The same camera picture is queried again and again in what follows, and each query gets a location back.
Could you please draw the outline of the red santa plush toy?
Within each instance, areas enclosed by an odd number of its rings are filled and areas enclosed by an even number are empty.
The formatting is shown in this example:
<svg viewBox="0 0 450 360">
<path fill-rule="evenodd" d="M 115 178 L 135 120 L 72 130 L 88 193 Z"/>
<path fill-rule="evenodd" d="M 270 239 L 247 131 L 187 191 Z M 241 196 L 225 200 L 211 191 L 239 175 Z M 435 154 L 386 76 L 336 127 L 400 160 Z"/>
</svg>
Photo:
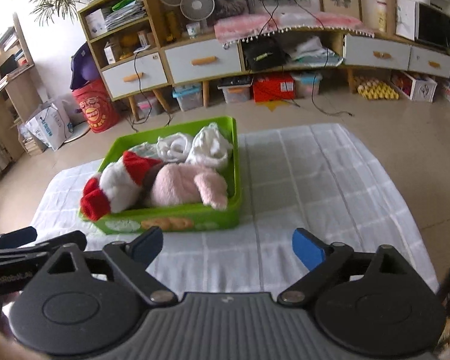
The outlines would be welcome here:
<svg viewBox="0 0 450 360">
<path fill-rule="evenodd" d="M 128 210 L 138 200 L 149 171 L 160 159 L 141 157 L 128 150 L 91 177 L 82 190 L 81 213 L 91 221 Z"/>
</svg>

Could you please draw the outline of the pink fluffy plush toy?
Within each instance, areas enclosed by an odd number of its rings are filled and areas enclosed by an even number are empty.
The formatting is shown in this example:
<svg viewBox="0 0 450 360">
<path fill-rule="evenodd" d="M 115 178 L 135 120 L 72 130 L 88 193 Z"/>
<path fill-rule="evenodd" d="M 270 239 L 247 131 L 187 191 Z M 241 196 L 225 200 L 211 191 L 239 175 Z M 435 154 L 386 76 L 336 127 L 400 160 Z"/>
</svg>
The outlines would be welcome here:
<svg viewBox="0 0 450 360">
<path fill-rule="evenodd" d="M 151 207 L 202 203 L 215 211 L 227 209 L 227 183 L 214 169 L 168 163 L 157 173 L 147 196 Z"/>
</svg>

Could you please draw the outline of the white socks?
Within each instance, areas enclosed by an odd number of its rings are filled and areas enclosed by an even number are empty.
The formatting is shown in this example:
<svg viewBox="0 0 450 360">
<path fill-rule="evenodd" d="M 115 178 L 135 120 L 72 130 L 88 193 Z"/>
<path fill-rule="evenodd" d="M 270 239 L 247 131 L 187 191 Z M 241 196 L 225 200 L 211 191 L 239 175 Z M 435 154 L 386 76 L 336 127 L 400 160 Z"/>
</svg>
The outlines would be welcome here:
<svg viewBox="0 0 450 360">
<path fill-rule="evenodd" d="M 187 133 L 175 133 L 157 139 L 157 154 L 165 163 L 184 163 L 192 148 L 193 137 Z"/>
</svg>

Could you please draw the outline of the white towel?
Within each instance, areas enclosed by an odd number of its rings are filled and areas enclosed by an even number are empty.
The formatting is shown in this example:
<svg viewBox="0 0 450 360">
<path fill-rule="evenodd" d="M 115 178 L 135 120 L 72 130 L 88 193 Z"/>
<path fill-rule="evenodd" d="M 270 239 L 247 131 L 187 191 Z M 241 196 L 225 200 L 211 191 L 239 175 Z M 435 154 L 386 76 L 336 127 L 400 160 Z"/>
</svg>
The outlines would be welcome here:
<svg viewBox="0 0 450 360">
<path fill-rule="evenodd" d="M 193 138 L 185 163 L 223 171 L 228 166 L 232 150 L 232 143 L 220 132 L 218 125 L 210 123 Z"/>
</svg>

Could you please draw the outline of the blue checkered soft cloth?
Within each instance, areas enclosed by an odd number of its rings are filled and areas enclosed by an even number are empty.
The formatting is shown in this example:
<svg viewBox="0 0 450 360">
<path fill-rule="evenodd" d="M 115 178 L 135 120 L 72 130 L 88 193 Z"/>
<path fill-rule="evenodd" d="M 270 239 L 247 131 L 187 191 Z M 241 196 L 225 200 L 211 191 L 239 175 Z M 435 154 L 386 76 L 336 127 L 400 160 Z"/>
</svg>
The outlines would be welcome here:
<svg viewBox="0 0 450 360">
<path fill-rule="evenodd" d="M 160 160 L 156 143 L 143 142 L 131 147 L 128 151 L 133 152 L 142 158 L 154 158 Z"/>
</svg>

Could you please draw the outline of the green plastic bin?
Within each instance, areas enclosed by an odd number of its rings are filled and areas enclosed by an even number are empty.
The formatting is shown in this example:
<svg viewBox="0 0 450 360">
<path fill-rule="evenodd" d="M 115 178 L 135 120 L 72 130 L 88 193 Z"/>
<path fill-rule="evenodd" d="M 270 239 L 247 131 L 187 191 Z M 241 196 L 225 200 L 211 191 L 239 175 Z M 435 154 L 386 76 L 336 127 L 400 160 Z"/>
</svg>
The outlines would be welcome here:
<svg viewBox="0 0 450 360">
<path fill-rule="evenodd" d="M 241 201 L 236 121 L 222 116 L 119 137 L 79 216 L 106 234 L 209 231 L 237 226 Z"/>
</svg>

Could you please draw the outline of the white grid tablecloth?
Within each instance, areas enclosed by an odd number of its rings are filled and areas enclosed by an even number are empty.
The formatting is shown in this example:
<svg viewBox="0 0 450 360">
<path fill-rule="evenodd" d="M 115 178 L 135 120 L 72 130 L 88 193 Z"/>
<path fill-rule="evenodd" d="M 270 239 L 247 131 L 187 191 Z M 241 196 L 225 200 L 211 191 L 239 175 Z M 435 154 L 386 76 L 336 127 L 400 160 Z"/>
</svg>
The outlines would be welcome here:
<svg viewBox="0 0 450 360">
<path fill-rule="evenodd" d="M 306 272 L 292 250 L 297 228 L 361 252 L 392 245 L 432 290 L 438 289 L 407 204 L 379 160 L 344 126 L 242 134 L 238 152 L 239 224 L 168 232 L 148 267 L 175 293 L 281 293 Z"/>
</svg>

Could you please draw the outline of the red snack bucket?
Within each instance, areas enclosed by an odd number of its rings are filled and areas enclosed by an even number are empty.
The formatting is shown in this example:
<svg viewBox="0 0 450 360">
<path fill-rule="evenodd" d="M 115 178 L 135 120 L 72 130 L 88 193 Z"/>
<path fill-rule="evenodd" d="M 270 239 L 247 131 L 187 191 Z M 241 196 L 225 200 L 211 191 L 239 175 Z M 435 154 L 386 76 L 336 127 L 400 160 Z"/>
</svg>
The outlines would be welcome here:
<svg viewBox="0 0 450 360">
<path fill-rule="evenodd" d="M 120 121 L 102 79 L 89 81 L 72 95 L 94 133 L 103 133 Z"/>
</svg>

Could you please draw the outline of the wooden bookshelf desk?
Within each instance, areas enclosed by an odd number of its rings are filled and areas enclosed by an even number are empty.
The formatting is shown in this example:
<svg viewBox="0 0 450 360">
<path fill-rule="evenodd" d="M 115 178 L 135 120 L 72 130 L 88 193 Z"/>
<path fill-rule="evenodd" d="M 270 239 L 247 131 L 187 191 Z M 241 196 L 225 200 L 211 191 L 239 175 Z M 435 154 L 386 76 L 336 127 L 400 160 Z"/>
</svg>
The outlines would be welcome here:
<svg viewBox="0 0 450 360">
<path fill-rule="evenodd" d="M 26 152 L 19 127 L 42 103 L 32 75 L 35 63 L 16 14 L 0 37 L 0 143 L 17 161 Z"/>
</svg>

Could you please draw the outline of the clear storage box blue lid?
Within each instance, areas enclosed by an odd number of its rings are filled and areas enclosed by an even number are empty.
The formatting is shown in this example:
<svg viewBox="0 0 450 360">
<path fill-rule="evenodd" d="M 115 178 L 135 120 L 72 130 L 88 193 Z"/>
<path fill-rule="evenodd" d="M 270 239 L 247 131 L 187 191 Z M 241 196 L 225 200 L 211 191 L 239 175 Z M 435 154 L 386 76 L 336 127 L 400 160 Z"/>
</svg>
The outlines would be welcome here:
<svg viewBox="0 0 450 360">
<path fill-rule="evenodd" d="M 201 83 L 178 85 L 172 90 L 172 97 L 181 111 L 190 111 L 203 106 Z"/>
</svg>

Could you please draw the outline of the yellow egg tray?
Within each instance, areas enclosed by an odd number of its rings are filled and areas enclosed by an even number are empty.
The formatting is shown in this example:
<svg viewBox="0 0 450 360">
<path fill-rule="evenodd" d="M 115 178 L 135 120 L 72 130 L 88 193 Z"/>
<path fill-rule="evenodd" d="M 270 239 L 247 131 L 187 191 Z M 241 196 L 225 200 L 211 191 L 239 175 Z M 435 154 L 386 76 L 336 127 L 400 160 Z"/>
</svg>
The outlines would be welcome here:
<svg viewBox="0 0 450 360">
<path fill-rule="evenodd" d="M 358 76 L 354 83 L 358 94 L 366 100 L 399 100 L 398 92 L 382 80 Z"/>
</svg>

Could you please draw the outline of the red cardboard box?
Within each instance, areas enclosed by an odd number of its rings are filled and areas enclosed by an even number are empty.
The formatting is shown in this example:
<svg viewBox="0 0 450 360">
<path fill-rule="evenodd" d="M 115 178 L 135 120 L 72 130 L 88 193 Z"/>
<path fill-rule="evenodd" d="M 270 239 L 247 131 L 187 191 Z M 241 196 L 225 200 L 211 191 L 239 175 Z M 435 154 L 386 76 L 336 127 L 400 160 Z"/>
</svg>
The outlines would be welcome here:
<svg viewBox="0 0 450 360">
<path fill-rule="evenodd" d="M 288 73 L 256 75 L 252 89 L 257 103 L 295 99 L 294 79 Z"/>
</svg>

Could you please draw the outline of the wooden tv cabinet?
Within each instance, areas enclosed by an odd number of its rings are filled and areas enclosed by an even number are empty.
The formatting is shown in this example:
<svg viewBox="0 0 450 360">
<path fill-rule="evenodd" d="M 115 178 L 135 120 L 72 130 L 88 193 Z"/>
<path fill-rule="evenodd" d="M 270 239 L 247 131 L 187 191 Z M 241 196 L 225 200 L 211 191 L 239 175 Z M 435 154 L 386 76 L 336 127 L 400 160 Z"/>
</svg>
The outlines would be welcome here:
<svg viewBox="0 0 450 360">
<path fill-rule="evenodd" d="M 348 16 L 317 12 L 222 19 L 213 32 L 167 41 L 166 14 L 159 0 L 140 0 L 143 15 L 94 36 L 87 18 L 120 0 L 96 0 L 79 11 L 91 56 L 109 97 L 116 101 L 140 92 L 199 83 L 208 91 L 212 80 L 343 68 L 350 79 L 358 68 L 389 69 L 450 76 L 450 55 L 401 37 L 389 37 Z M 116 62 L 104 48 L 112 38 L 145 30 L 153 44 Z"/>
</svg>

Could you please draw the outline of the black bag on shelf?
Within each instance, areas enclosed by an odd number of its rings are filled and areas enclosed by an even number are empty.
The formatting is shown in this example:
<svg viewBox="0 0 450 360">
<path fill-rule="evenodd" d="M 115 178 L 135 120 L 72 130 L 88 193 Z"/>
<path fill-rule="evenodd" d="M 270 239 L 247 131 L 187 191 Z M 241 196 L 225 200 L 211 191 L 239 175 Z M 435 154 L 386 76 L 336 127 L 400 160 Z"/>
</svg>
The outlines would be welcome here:
<svg viewBox="0 0 450 360">
<path fill-rule="evenodd" d="M 246 44 L 244 46 L 244 59 L 249 70 L 260 72 L 284 65 L 286 55 L 278 41 L 267 37 Z"/>
</svg>

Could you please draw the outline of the pink lace cabinet cloth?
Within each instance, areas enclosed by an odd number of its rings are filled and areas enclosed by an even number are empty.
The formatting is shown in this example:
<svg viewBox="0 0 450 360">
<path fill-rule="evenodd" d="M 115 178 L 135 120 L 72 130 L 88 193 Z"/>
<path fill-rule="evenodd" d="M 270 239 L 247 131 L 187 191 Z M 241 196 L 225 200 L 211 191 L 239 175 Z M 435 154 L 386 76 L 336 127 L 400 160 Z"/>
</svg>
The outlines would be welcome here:
<svg viewBox="0 0 450 360">
<path fill-rule="evenodd" d="M 373 38 L 375 33 L 352 16 L 328 12 L 283 13 L 272 18 L 264 14 L 250 14 L 220 19 L 214 25 L 215 38 L 223 45 L 251 41 L 259 36 L 292 30 L 339 31 Z"/>
</svg>

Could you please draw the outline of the small white desk fan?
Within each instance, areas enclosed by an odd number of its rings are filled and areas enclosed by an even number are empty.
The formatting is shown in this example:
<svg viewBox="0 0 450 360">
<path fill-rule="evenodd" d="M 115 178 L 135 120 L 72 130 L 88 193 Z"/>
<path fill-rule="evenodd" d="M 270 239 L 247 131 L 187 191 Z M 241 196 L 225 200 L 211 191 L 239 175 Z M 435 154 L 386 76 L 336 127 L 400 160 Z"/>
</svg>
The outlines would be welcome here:
<svg viewBox="0 0 450 360">
<path fill-rule="evenodd" d="M 196 38 L 201 34 L 201 23 L 207 21 L 215 10 L 215 0 L 181 0 L 180 10 L 188 21 L 187 35 Z"/>
</svg>

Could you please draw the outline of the microwave oven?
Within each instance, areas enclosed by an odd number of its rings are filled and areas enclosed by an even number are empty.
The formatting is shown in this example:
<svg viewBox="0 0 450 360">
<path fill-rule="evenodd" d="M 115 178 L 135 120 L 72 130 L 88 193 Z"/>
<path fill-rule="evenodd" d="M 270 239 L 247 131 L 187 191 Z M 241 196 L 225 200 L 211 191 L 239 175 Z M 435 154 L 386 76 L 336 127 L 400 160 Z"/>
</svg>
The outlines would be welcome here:
<svg viewBox="0 0 450 360">
<path fill-rule="evenodd" d="M 450 16 L 426 3 L 396 0 L 395 34 L 441 50 L 450 50 Z"/>
</svg>

